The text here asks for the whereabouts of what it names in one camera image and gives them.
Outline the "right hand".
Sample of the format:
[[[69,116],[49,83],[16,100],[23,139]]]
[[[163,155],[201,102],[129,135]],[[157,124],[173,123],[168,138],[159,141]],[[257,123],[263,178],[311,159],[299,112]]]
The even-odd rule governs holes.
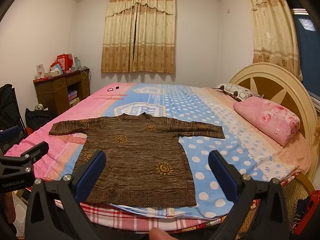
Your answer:
[[[149,240],[177,240],[177,239],[159,228],[152,228],[149,232]]]

